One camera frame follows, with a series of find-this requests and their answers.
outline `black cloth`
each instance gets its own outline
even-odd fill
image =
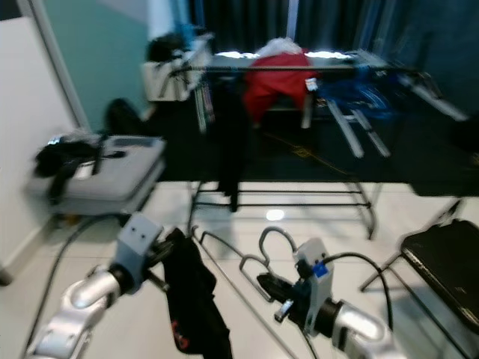
[[[232,359],[230,331],[214,302],[216,278],[201,261],[195,243],[175,229],[166,241],[173,253],[163,260],[171,330],[177,349],[204,359]]]
[[[47,190],[49,202],[59,204],[68,181],[75,175],[77,168],[85,162],[94,161],[92,175],[101,171],[103,158],[124,157],[124,151],[103,155],[103,144],[108,136],[103,135],[96,146],[84,141],[59,142],[46,145],[35,157],[37,166],[35,175],[38,177],[53,177]]]
[[[181,57],[185,43],[183,38],[176,34],[166,34],[157,37],[148,44],[146,61],[165,62]]]
[[[215,122],[210,137],[219,146],[218,191],[229,196],[231,211],[238,208],[239,183],[248,158],[250,121],[235,79],[219,80],[213,86]]]

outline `floor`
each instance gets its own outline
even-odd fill
[[[338,189],[341,184],[321,183],[246,183],[243,188],[281,188],[281,189]],[[364,184],[371,192],[373,185]],[[333,197],[322,197],[324,201],[338,201]],[[271,201],[302,203],[317,200],[314,196],[249,196],[243,201]],[[210,230],[227,239],[246,253],[259,254],[257,241],[261,231],[269,225],[277,225],[287,230],[300,245],[312,236],[319,236],[326,244],[330,254],[342,251],[357,251],[368,255],[378,263],[385,262],[397,246],[398,239],[405,233],[422,228],[443,206],[450,201],[446,197],[418,197],[407,185],[385,185],[376,206],[378,229],[372,242],[366,240],[366,231],[359,221],[355,209],[334,209],[314,207],[285,207],[285,216],[280,221],[267,221],[269,208],[243,208],[230,214],[226,209],[207,208],[196,212],[193,223],[199,231]],[[157,185],[144,213],[151,219],[163,224],[167,229],[179,227],[185,229],[189,209],[189,190],[185,182],[161,182]],[[479,223],[479,200],[470,199],[463,217]],[[38,251],[23,273],[8,287],[0,288],[0,358],[18,358],[25,342],[29,326],[33,319],[40,293],[45,285],[46,276],[53,263],[57,250],[72,231],[71,228],[57,230],[52,238]],[[97,224],[73,244],[61,263],[55,279],[49,302],[46,306],[44,322],[52,315],[58,305],[60,294],[70,284],[81,280],[97,263],[107,263],[115,251],[115,237],[119,227],[114,221]],[[291,252],[287,243],[276,234],[266,241],[266,248],[272,260],[272,267],[280,275],[295,280],[297,275],[293,266]],[[273,320],[277,304],[267,304],[241,276],[239,260],[214,240],[205,245],[213,253],[227,275],[242,290],[245,296],[269,323],[278,335],[287,343],[297,358],[311,358],[299,331],[288,322],[278,325]],[[236,359],[288,358],[276,344],[259,321],[248,311],[236,293],[231,289],[218,269],[202,251],[204,262],[218,278],[215,290],[216,303],[227,326],[231,330],[231,342]],[[260,268],[248,268],[251,275],[259,273]],[[465,346],[478,352],[479,339],[472,336],[406,266],[399,265],[398,271],[417,289],[418,294],[430,305],[434,313],[443,318]],[[162,274],[161,265],[155,269]],[[372,273],[371,268],[360,260],[341,260],[335,263],[333,295],[336,300],[343,299],[367,311],[385,318],[385,301],[379,283],[375,283],[366,293],[358,291],[361,282]],[[409,296],[397,285],[393,277],[387,280],[391,286],[394,306],[395,331],[398,345],[408,358],[455,359],[460,356],[447,343],[444,336],[431,321],[409,299]],[[313,340],[321,359],[345,358],[332,348],[323,337]],[[185,358],[174,346],[165,296],[151,284],[133,297],[119,300],[114,308],[95,330],[94,340],[85,358]]]

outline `blue cloth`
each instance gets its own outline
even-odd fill
[[[341,109],[360,110],[366,117],[387,120],[397,112],[388,99],[376,88],[372,81],[373,70],[368,66],[358,66],[354,79],[323,83],[318,89],[318,96],[335,101]],[[391,74],[379,80],[388,86],[398,84],[397,76]]]

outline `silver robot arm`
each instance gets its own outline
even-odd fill
[[[120,284],[105,268],[73,284],[62,295],[58,312],[39,330],[26,357],[82,358],[93,328],[119,296]]]
[[[95,325],[121,295],[136,293],[147,279],[167,290],[149,269],[172,250],[171,243],[157,242],[161,232],[162,226],[134,214],[119,233],[112,264],[96,267],[64,292],[59,310],[38,331],[25,359],[83,358]]]
[[[137,213],[120,232],[113,264],[97,267],[91,275],[70,286],[61,297],[60,309],[44,325],[28,347],[25,359],[81,359],[88,348],[95,325],[118,298],[134,294],[147,279],[162,291],[168,285],[149,270],[172,251],[165,242],[156,241],[162,227]],[[331,299],[332,263],[322,264],[327,256],[324,244],[311,239],[294,254],[300,279],[294,286],[269,274],[261,286],[283,302],[275,319],[286,317],[305,334],[322,334],[350,359],[406,359],[394,344],[386,324],[345,303]],[[289,286],[296,298],[278,298],[278,281]],[[301,308],[302,299],[307,305]],[[294,311],[300,307],[300,314]]]
[[[275,320],[286,317],[303,333],[322,334],[350,359],[406,359],[394,343],[391,330],[374,318],[344,301],[332,300],[332,262],[318,238],[301,245],[293,254],[300,279],[293,285],[273,274],[261,274],[258,281],[274,299],[283,303]]]

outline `black backpack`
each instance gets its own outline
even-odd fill
[[[105,127],[110,135],[147,135],[145,124],[125,99],[110,102],[106,109]]]

